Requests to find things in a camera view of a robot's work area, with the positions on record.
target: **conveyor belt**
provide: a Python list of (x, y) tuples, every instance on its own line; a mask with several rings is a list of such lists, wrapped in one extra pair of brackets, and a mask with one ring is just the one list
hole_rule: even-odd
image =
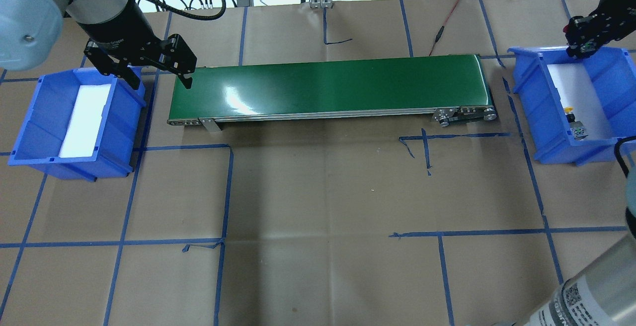
[(434, 113), (496, 117), (479, 56), (198, 68), (175, 82), (168, 124)]

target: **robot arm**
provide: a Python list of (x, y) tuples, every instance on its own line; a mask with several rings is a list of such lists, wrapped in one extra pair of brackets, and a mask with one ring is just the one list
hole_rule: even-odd
[(620, 40), (636, 30), (636, 0), (600, 0), (589, 16), (573, 16), (563, 29), (568, 55), (592, 56), (612, 40)]
[(88, 34), (84, 54), (104, 75), (114, 74), (136, 88), (129, 65), (152, 65), (191, 86), (197, 57), (179, 34), (155, 36), (134, 0), (3, 0), (0, 6), (0, 66), (27, 70), (48, 56), (68, 12)]

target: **blue plastic bin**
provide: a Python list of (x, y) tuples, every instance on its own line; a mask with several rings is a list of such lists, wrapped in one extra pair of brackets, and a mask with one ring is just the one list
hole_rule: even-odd
[[(614, 144), (618, 138), (636, 135), (636, 67), (629, 53), (621, 48), (602, 47), (588, 59), (574, 59), (566, 47), (520, 48), (515, 53), (513, 92), (521, 98), (530, 124), (537, 152), (534, 159), (541, 163), (576, 163), (613, 161)], [(607, 118), (613, 137), (600, 140), (575, 140), (569, 128), (561, 97), (553, 82), (548, 65), (583, 64)], [(636, 149), (625, 143), (623, 152)]]
[[(135, 72), (139, 75), (141, 68)], [(95, 150), (85, 158), (60, 158), (62, 142), (82, 84), (110, 84)], [(59, 179), (125, 177), (132, 172), (130, 155), (144, 101), (145, 88), (133, 90), (113, 75), (82, 68), (44, 75), (9, 156), (9, 165), (28, 165)]]

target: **red wire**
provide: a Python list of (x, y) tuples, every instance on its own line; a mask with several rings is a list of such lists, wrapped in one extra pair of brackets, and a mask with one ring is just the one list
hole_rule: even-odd
[[(455, 11), (455, 8), (457, 8), (457, 5), (459, 4), (459, 0), (455, 1), (455, 4), (453, 6), (453, 8), (450, 10), (450, 13), (448, 14), (448, 16), (446, 17), (446, 20), (444, 20), (444, 23), (442, 23), (442, 27), (446, 26), (446, 23), (448, 23), (448, 19), (450, 19), (450, 16), (453, 15), (453, 12)], [(433, 46), (431, 47), (431, 52), (429, 52), (429, 56), (431, 56), (433, 54), (433, 49), (435, 48), (435, 45), (437, 45), (437, 41), (435, 41), (433, 43)]]

